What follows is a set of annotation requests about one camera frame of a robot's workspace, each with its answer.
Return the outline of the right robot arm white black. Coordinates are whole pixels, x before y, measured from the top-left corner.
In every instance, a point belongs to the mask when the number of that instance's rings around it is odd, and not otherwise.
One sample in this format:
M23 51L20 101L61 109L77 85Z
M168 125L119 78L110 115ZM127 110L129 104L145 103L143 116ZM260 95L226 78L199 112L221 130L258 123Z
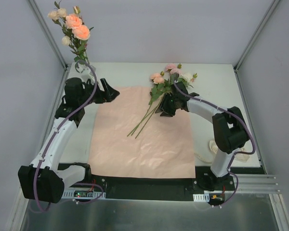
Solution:
M250 140L242 112L236 106L225 109L202 99L196 93L189 94L182 82L171 85L171 92L163 96L156 113L173 117L178 109L196 114L213 125L218 150L210 167L212 175L207 177L207 184L211 189L218 190L224 185L223 176L228 174L235 151Z

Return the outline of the pink rose stem with bud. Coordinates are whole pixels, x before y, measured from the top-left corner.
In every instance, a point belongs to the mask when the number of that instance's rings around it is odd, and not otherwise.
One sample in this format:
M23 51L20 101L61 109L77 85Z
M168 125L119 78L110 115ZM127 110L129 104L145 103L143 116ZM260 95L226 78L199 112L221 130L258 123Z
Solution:
M73 7L73 13L67 14L63 18L64 26L62 27L64 34L69 38L69 47L73 54L75 54L74 61L84 60L90 63L87 54L88 40L91 36L93 27L88 28L82 16L79 6Z

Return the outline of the peach flower stem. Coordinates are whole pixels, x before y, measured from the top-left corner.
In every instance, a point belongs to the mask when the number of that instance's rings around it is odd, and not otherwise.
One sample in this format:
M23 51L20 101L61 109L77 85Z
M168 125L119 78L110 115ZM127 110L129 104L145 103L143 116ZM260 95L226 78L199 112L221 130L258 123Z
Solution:
M92 28L85 25L79 6L74 6L73 12L68 13L60 6L60 3L60 1L54 1L54 9L48 13L47 17L60 26L64 35L61 43L70 48L75 55L74 61L84 60L89 63L87 46Z

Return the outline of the pink artificial flower bouquet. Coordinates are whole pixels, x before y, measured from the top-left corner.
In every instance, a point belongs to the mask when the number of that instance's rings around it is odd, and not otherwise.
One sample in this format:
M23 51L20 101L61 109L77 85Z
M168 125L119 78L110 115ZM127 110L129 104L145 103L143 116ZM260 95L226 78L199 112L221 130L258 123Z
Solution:
M149 92L149 102L148 102L148 110L140 120L140 122L129 132L127 137L133 136L140 125L145 122L142 126L140 131L137 133L136 138L140 135L142 130L144 129L145 125L148 123L150 118L152 117L153 113L158 109L159 105L161 104L161 99L166 93L170 93L171 91L171 84L173 80L171 78L172 74L181 74L182 64L167 64L163 71L159 73L153 73L150 76L150 81L153 84Z

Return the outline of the cream ribbon gold lettering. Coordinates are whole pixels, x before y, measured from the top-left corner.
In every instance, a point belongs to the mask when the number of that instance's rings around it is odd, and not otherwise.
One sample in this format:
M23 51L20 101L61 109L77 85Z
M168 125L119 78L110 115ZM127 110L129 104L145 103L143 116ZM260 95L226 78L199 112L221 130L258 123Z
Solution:
M242 162L242 163L246 163L248 159L250 158L248 154L239 153L239 154L234 155L233 153L232 154L225 153L218 148L214 140L209 141L209 150L211 153L210 158L208 158L207 156L201 156L197 153L194 153L194 156L207 164L212 164L217 158L219 160L225 159L225 158L230 160L233 157L235 160Z

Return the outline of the pink wrapping paper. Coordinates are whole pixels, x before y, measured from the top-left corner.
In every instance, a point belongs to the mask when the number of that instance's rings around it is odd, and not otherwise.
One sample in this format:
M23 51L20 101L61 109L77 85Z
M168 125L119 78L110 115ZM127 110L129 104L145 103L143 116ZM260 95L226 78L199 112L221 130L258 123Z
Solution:
M111 103L99 105L88 163L94 175L151 179L194 178L194 144L189 113L174 117L149 109L149 88L119 88Z

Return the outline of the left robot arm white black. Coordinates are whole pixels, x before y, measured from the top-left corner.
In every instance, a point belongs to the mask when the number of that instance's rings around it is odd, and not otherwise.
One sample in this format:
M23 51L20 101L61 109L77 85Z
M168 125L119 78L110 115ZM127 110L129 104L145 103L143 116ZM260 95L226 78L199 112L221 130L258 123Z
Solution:
M70 138L85 115L85 107L91 103L114 101L119 91L102 78L101 90L91 79L82 81L73 77L65 82L64 95L56 110L51 132L35 159L18 170L22 193L26 199L58 203L64 190L79 184L88 187L92 182L89 164L74 162L60 170L59 163Z

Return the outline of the white rose stem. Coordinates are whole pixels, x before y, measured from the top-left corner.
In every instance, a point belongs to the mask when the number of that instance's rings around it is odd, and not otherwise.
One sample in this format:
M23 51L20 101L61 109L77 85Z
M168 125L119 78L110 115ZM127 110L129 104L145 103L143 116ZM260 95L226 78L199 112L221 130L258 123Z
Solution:
M178 81L183 82L183 84L187 88L193 88L194 87L193 84L197 77L198 77L197 73L194 73L194 74L185 73L185 74L179 75Z

